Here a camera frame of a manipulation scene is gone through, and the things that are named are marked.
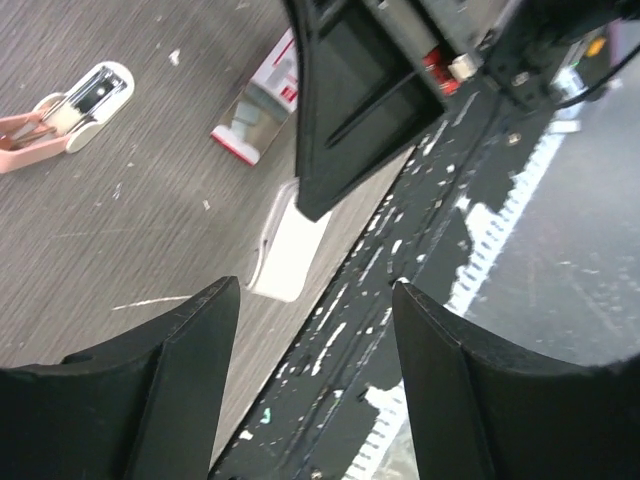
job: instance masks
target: white rectangular object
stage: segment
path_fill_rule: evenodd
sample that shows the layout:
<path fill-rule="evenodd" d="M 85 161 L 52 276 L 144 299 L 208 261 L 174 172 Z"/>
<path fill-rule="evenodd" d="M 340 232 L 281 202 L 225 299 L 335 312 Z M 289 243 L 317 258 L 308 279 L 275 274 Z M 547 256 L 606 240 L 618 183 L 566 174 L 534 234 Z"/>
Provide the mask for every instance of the white rectangular object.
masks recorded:
<path fill-rule="evenodd" d="M 224 113 L 211 136 L 253 166 L 298 108 L 298 63 L 287 30 Z"/>

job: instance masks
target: metal screw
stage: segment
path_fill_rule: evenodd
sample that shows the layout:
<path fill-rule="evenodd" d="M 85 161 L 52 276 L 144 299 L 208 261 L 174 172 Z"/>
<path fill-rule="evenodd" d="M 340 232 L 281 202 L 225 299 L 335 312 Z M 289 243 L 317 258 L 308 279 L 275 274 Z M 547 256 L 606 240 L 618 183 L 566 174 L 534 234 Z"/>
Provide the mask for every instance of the metal screw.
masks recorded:
<path fill-rule="evenodd" d="M 520 139 L 522 137 L 520 136 L 519 133 L 512 133 L 511 135 L 509 135 L 509 145 L 513 146 L 513 145 L 517 145 L 518 142 L 520 142 Z"/>
<path fill-rule="evenodd" d="M 525 83 L 527 83 L 528 80 L 529 80 L 529 73 L 522 72 L 516 75 L 515 77 L 513 77 L 513 80 L 511 81 L 511 83 L 513 84 L 514 87 L 520 87 Z"/>

